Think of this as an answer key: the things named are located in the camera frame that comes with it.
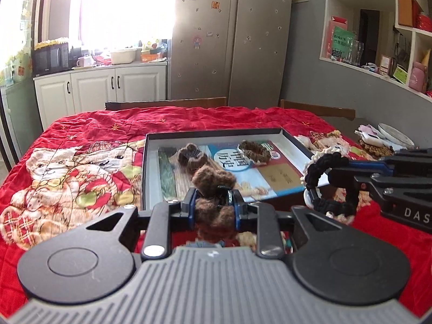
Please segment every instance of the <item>pink bottle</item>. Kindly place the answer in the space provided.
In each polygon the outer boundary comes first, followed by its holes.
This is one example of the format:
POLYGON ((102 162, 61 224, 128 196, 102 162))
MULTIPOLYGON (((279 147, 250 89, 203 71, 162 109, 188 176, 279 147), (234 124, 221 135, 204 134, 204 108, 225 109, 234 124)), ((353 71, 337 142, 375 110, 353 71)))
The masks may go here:
POLYGON ((418 92, 423 92, 423 84, 425 82, 426 67, 420 62, 414 62, 413 71, 411 72, 409 87, 418 92))

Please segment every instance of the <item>kitchen cabinet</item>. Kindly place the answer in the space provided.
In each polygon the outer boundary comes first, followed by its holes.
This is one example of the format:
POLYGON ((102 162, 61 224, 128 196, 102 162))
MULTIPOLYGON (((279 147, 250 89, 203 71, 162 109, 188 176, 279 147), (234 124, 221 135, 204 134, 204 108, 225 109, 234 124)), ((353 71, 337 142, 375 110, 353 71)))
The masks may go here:
POLYGON ((34 78, 42 126, 105 109, 107 101, 166 99, 166 63, 115 65, 34 78))
POLYGON ((75 112, 105 109, 105 102, 117 101, 115 69, 96 69, 72 73, 75 112))
POLYGON ((75 114, 70 74, 36 79, 35 87, 44 130, 53 121, 75 114))
POLYGON ((166 68, 125 67, 115 70, 117 101, 154 101, 166 98, 166 68))

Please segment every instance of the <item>black braided bracelet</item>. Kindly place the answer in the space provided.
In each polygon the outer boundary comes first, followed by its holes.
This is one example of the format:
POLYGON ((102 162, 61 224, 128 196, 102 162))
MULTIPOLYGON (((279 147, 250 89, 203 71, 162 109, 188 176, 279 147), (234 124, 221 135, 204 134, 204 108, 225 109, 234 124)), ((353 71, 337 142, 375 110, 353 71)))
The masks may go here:
MULTIPOLYGON (((306 189, 308 191, 316 191, 318 181, 321 175, 329 168, 347 167, 349 159, 342 157, 340 152, 326 153, 321 156, 315 163, 308 167, 308 173, 305 176, 306 189)), ((356 215, 357 205, 359 203, 359 192, 353 189, 346 189, 346 201, 338 202, 334 200, 324 200, 316 197, 312 200, 314 210, 323 214, 331 212, 333 215, 341 215, 348 217, 356 215)))

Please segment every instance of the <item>tray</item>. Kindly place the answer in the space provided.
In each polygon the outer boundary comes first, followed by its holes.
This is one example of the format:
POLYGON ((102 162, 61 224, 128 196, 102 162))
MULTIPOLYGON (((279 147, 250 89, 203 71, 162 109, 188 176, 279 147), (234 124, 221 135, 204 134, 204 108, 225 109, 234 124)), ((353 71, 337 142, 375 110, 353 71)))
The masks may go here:
MULTIPOLYGON (((289 204, 282 209, 303 204, 300 177, 312 153, 284 129, 270 128, 148 134, 143 158, 143 209, 151 210, 156 203, 184 198, 192 184, 180 169, 176 152, 188 143, 206 152, 214 167, 231 171, 237 177, 235 188, 246 202, 266 201, 276 208, 282 201, 289 204), (243 140, 266 145, 272 152, 269 164, 255 166, 242 161, 237 146, 243 140)), ((318 186, 325 185, 328 179, 324 174, 318 186)))

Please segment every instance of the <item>chair backrest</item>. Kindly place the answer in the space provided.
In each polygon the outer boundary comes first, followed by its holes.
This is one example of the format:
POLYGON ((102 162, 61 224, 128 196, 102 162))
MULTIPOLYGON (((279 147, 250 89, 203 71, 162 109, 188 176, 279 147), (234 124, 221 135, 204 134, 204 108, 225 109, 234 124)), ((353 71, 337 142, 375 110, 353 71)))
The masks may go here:
POLYGON ((287 100, 280 100, 280 107, 309 111, 320 117, 343 117, 349 120, 353 120, 356 117, 356 110, 351 108, 326 107, 287 100))
POLYGON ((202 107, 215 108, 227 106, 226 97, 212 98, 193 98, 187 100, 163 100, 163 101, 139 101, 139 102, 105 102, 105 109, 108 111, 128 110, 130 108, 149 108, 149 107, 202 107))

